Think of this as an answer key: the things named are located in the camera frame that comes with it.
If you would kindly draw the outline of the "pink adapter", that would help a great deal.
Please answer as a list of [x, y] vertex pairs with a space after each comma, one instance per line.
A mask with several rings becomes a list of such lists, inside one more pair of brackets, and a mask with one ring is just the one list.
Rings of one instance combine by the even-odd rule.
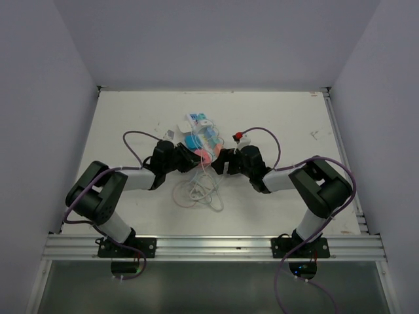
[[208, 151], [204, 149], [196, 149], [193, 152], [200, 157], [202, 164], [208, 165], [213, 162], [213, 156]]

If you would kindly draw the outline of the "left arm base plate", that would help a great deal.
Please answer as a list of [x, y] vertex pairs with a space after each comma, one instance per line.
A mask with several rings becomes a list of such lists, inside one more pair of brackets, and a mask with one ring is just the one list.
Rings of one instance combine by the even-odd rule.
[[97, 256], [100, 258], [154, 258], [156, 242], [155, 237], [132, 237], [124, 244], [115, 244], [104, 237], [95, 240], [99, 246]]

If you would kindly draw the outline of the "white adapter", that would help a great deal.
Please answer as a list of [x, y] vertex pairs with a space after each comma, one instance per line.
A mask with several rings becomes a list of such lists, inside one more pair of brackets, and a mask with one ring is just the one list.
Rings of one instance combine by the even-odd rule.
[[192, 127], [187, 121], [177, 123], [177, 128], [182, 134], [188, 134], [192, 132]]

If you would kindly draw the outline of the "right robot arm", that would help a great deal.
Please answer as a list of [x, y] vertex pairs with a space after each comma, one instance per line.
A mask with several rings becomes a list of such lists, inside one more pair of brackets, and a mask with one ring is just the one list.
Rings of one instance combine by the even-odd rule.
[[323, 229], [356, 195], [352, 172], [340, 162], [313, 156], [293, 166], [268, 167], [258, 147], [247, 145], [240, 150], [222, 149], [212, 168], [219, 175], [241, 174], [259, 193], [296, 190], [307, 210], [291, 234], [291, 248], [297, 256], [308, 256]]

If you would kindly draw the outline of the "orange charger plug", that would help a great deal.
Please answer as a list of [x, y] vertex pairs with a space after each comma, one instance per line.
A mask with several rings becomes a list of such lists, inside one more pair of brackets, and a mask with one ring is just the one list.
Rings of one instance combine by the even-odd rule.
[[221, 150], [223, 149], [223, 145], [220, 143], [217, 143], [213, 148], [213, 153], [215, 157], [218, 157], [221, 153]]

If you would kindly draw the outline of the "blue adapter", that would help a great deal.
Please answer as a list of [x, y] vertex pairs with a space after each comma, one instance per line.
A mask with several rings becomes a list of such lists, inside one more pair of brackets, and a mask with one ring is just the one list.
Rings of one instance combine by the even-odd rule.
[[196, 135], [187, 135], [184, 138], [185, 146], [190, 150], [197, 150], [202, 148], [202, 143]]

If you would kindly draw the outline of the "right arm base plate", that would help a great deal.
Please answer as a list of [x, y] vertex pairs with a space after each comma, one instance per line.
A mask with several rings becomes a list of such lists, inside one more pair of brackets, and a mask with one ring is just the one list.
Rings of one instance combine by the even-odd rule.
[[272, 257], [286, 258], [330, 258], [329, 244], [325, 237], [302, 243], [296, 237], [282, 234], [270, 239]]

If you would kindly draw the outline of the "white power strip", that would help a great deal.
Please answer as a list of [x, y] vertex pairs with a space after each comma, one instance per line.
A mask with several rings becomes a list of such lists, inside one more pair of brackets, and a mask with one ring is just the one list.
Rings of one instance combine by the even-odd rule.
[[[191, 125], [191, 127], [192, 127], [192, 132], [191, 133], [188, 133], [188, 134], [186, 134], [186, 136], [187, 135], [196, 135], [197, 137], [199, 137], [199, 139], [200, 139], [200, 141], [201, 141], [201, 143], [202, 143], [202, 148], [201, 149], [204, 149], [204, 150], [206, 150], [206, 151], [208, 151], [212, 156], [213, 156], [213, 160], [216, 158], [215, 157], [215, 155], [214, 155], [214, 153], [213, 153], [213, 148], [214, 147], [211, 147], [211, 146], [209, 146], [209, 144], [208, 144], [208, 139], [204, 136], [204, 131], [205, 131], [205, 129], [202, 129], [202, 130], [200, 130], [200, 131], [196, 131], [195, 130], [195, 127], [196, 127], [196, 123], [198, 122], [197, 121], [197, 116], [198, 116], [198, 114], [199, 113], [188, 113], [188, 114], [186, 114], [185, 116], [186, 116], [186, 119], [187, 119], [187, 122]], [[214, 131], [216, 132], [216, 137], [218, 137], [219, 138], [219, 132], [217, 131], [217, 128], [216, 128], [216, 126], [215, 126], [215, 124], [214, 124], [214, 122], [212, 122], [213, 123], [213, 125], [212, 126], [209, 126], [209, 127], [207, 127], [207, 128], [213, 128], [214, 129]]]

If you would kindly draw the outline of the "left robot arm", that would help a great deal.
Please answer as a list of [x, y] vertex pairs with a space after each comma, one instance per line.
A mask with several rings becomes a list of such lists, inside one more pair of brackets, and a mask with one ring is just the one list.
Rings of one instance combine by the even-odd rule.
[[134, 253], [135, 231], [115, 213], [124, 191], [156, 190], [166, 175], [186, 173], [200, 163], [200, 157], [179, 143], [159, 141], [147, 163], [140, 167], [109, 167], [94, 161], [68, 192], [64, 215], [66, 224], [89, 224], [112, 239], [121, 256]]

